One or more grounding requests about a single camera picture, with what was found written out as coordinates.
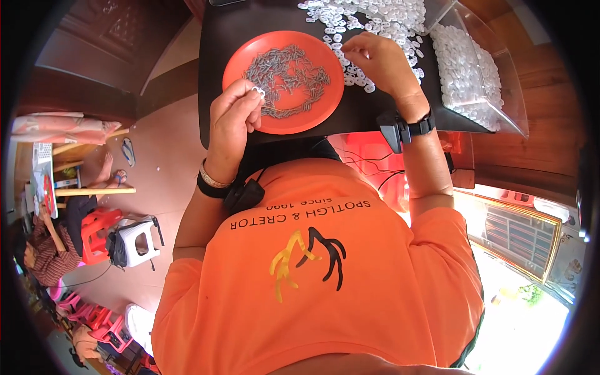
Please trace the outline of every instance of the black table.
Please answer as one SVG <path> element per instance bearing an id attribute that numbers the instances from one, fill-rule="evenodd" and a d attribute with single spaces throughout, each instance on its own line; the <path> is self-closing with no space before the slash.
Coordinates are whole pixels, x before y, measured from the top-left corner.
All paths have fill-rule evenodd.
<path id="1" fill-rule="evenodd" d="M 246 0 L 235 4 L 213 7 L 206 5 L 200 38 L 198 73 L 198 112 L 200 138 L 208 148 L 210 132 L 209 108 L 222 93 L 222 78 L 227 62 L 233 53 L 248 40 L 266 32 L 294 30 L 323 37 L 324 24 L 307 23 L 306 11 L 297 8 L 298 0 Z M 368 21 L 364 14 L 356 13 L 361 23 Z M 363 30 L 354 29 L 343 34 L 342 43 Z M 429 36 L 423 37 L 419 48 L 425 58 L 419 58 L 416 67 L 425 71 L 423 91 L 429 100 L 438 130 L 490 133 L 484 127 L 442 105 L 439 71 Z M 395 109 L 391 96 L 381 90 L 368 94 L 364 88 L 347 86 L 339 106 L 333 114 L 316 127 L 301 133 L 274 135 L 255 131 L 248 135 L 249 144 L 275 140 L 326 136 L 359 131 L 379 131 L 376 118 L 382 112 Z"/>

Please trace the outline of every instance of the bracelet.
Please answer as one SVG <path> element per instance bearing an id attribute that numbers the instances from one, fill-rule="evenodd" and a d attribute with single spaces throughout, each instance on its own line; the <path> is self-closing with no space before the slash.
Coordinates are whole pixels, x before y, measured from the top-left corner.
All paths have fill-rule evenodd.
<path id="1" fill-rule="evenodd" d="M 222 184 L 220 182 L 213 180 L 208 175 L 208 173 L 204 170 L 204 162 L 205 161 L 206 161 L 206 158 L 204 158 L 204 160 L 202 160 L 202 164 L 200 165 L 200 176 L 202 176 L 202 179 L 204 180 L 205 183 L 207 183 L 209 186 L 217 188 L 217 189 L 225 189 L 225 188 L 229 187 L 229 185 L 232 184 L 231 182 L 229 184 Z"/>

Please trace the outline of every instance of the white plastic stool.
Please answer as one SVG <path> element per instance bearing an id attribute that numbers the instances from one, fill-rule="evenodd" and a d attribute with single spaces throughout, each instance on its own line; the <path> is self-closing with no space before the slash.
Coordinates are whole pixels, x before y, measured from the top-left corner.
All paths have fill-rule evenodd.
<path id="1" fill-rule="evenodd" d="M 150 333 L 154 326 L 154 314 L 136 304 L 128 304 L 125 309 L 125 327 L 131 337 L 140 344 L 144 351 L 154 356 Z"/>
<path id="2" fill-rule="evenodd" d="M 128 267 L 137 266 L 148 259 L 160 255 L 160 250 L 154 248 L 154 243 L 152 241 L 152 233 L 150 232 L 150 228 L 152 226 L 154 226 L 153 222 L 147 221 L 132 228 L 122 229 L 119 231 L 119 234 L 123 239 L 123 244 L 125 245 Z M 136 247 L 136 238 L 141 234 L 146 236 L 146 243 L 148 245 L 148 252 L 143 255 L 140 255 L 137 252 Z"/>

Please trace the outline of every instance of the phone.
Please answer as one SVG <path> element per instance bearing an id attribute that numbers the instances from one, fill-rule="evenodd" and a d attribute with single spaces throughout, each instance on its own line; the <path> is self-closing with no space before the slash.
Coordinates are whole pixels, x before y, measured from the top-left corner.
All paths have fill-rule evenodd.
<path id="1" fill-rule="evenodd" d="M 234 2 L 240 2 L 245 0 L 210 0 L 211 5 L 220 7 L 221 5 L 233 4 Z"/>

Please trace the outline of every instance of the striped shirt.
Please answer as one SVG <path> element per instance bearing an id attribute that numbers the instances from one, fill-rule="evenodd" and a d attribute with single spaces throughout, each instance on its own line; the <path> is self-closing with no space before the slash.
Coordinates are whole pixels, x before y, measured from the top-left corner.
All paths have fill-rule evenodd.
<path id="1" fill-rule="evenodd" d="M 57 286 L 58 280 L 75 270 L 82 261 L 75 251 L 67 228 L 59 224 L 56 232 L 65 245 L 66 251 L 58 251 L 44 222 L 37 216 L 34 217 L 34 232 L 29 243 L 35 249 L 35 264 L 29 270 L 44 286 Z"/>

